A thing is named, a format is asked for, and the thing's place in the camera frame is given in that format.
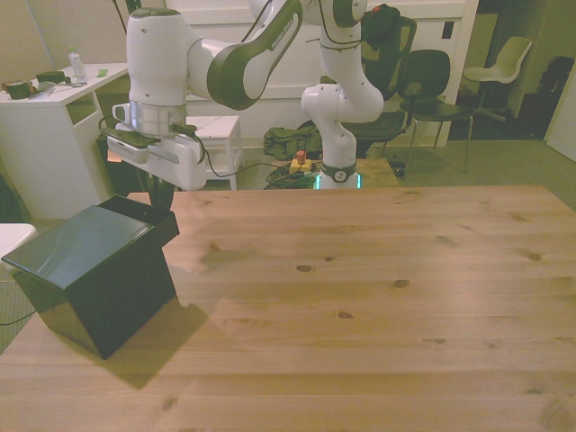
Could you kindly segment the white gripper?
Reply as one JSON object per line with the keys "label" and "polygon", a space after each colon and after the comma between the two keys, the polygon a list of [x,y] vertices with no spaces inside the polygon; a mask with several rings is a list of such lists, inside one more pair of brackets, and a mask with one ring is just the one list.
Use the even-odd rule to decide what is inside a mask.
{"label": "white gripper", "polygon": [[174,185],[186,191],[202,189],[207,179],[207,163],[200,162],[201,147],[197,141],[182,136],[163,138],[146,148],[107,138],[109,149],[121,159],[148,173],[150,204],[169,211],[174,198]]}

